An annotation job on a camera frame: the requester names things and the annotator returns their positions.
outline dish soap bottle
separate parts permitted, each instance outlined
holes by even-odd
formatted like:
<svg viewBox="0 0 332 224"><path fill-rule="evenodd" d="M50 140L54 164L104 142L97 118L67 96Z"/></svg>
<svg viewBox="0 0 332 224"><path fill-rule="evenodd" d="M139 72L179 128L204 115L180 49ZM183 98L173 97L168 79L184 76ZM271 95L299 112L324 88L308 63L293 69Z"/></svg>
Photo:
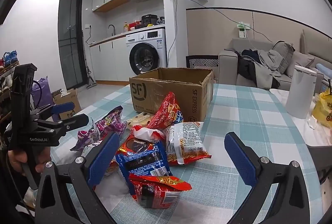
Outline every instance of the dish soap bottle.
<svg viewBox="0 0 332 224"><path fill-rule="evenodd" d="M123 27L123 32L128 32L129 31L129 26L127 24L127 22L124 23L124 27Z"/></svg>

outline blue shoe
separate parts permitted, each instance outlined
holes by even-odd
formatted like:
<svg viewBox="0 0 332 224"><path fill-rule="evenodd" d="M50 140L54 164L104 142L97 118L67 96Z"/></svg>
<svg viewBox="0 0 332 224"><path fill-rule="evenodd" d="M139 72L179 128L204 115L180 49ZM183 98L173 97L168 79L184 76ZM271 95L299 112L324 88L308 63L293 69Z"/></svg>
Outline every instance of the blue shoe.
<svg viewBox="0 0 332 224"><path fill-rule="evenodd" d="M3 55L3 62L4 62L4 67L8 67L10 65L10 53L5 52Z"/></svg>
<svg viewBox="0 0 332 224"><path fill-rule="evenodd" d="M10 53L10 64L14 64L15 62L17 62L17 52L16 51L12 51Z"/></svg>

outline human hand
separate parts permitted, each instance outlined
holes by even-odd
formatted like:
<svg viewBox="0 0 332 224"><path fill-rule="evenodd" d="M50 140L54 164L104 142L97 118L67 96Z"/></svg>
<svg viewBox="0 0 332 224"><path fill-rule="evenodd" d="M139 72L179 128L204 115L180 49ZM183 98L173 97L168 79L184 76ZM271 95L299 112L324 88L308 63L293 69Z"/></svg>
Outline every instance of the human hand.
<svg viewBox="0 0 332 224"><path fill-rule="evenodd" d="M8 151L8 158L13 169L19 173L23 173L21 164L28 161L28 156L26 152L22 150ZM35 167L37 173L43 172L45 164L48 161L51 161L51 148L45 147L38 156L38 163Z"/></svg>

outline gray blanket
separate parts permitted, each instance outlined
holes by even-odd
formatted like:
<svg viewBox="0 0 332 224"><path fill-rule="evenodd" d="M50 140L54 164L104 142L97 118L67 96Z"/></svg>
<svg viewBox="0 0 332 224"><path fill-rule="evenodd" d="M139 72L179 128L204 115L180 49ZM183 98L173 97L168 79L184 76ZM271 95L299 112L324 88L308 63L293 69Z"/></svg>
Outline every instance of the gray blanket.
<svg viewBox="0 0 332 224"><path fill-rule="evenodd" d="M281 77L281 74L277 71L277 68L283 60L283 57L274 50L269 50L268 52L257 50L257 52L262 65L257 63L251 57L246 57L255 64L257 87L269 90L272 85L272 77L277 79L277 81L280 81L279 78Z"/></svg>

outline washing machine door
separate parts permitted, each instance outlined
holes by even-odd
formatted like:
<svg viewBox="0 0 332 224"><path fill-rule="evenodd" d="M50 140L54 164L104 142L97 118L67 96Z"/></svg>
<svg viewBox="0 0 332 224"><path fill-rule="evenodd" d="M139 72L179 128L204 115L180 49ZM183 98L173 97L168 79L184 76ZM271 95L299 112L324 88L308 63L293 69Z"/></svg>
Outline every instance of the washing machine door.
<svg viewBox="0 0 332 224"><path fill-rule="evenodd" d="M159 55L152 45L141 42L130 51L129 62L133 72L141 74L158 68Z"/></svg>

